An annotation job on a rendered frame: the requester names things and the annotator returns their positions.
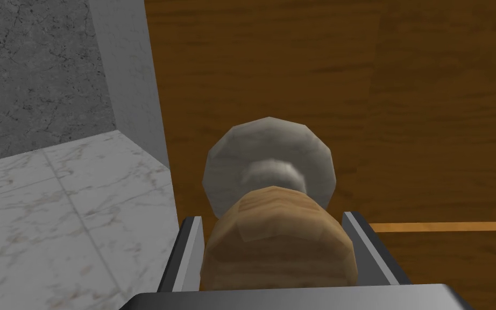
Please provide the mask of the brown wooden door leaf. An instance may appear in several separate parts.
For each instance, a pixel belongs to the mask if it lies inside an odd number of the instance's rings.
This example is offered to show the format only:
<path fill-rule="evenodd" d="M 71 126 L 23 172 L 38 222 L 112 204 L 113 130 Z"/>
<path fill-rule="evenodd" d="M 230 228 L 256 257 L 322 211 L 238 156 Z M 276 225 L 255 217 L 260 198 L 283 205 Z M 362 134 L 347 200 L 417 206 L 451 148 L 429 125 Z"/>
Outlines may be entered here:
<path fill-rule="evenodd" d="M 178 220 L 216 223 L 208 150 L 267 116 L 331 149 L 416 284 L 496 310 L 496 0 L 144 0 Z"/>

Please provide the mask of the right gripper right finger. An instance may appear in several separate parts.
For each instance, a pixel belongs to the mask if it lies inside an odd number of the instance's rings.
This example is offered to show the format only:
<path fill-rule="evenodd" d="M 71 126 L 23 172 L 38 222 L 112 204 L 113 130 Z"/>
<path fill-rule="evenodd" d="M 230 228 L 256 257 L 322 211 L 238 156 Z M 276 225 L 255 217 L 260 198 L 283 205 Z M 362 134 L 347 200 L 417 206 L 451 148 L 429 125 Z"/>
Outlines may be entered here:
<path fill-rule="evenodd" d="M 361 213 L 344 212 L 342 227 L 355 250 L 358 269 L 357 286 L 412 283 Z"/>

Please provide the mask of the grey and wooden door knob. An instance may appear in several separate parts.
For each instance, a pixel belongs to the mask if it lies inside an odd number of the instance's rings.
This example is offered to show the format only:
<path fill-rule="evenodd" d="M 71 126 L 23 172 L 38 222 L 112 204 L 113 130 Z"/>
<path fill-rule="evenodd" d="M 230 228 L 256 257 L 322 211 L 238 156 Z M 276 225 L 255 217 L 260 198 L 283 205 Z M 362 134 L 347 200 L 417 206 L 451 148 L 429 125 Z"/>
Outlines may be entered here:
<path fill-rule="evenodd" d="M 356 285 L 352 240 L 327 213 L 331 151 L 307 126 L 265 117 L 232 127 L 208 152 L 202 183 L 217 217 L 206 290 Z"/>

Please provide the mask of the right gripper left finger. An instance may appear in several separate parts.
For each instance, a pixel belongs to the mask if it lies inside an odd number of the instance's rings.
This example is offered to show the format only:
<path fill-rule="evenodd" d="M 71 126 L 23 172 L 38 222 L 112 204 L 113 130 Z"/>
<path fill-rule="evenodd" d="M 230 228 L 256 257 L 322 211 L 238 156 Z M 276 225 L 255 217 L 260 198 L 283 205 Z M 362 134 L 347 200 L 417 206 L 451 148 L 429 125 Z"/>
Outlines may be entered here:
<path fill-rule="evenodd" d="M 180 225 L 158 292 L 199 291 L 203 255 L 202 217 L 186 217 Z"/>

